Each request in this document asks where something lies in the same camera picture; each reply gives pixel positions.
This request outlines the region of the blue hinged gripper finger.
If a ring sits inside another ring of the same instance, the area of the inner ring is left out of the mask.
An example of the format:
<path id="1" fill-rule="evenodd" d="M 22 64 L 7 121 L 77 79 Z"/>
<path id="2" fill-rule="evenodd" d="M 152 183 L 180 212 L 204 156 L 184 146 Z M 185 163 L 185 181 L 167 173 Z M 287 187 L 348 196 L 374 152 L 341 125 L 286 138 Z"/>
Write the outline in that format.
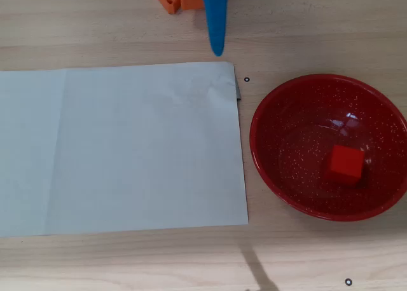
<path id="1" fill-rule="evenodd" d="M 224 50 L 228 0 L 203 0 L 207 18 L 210 46 L 215 56 Z"/>

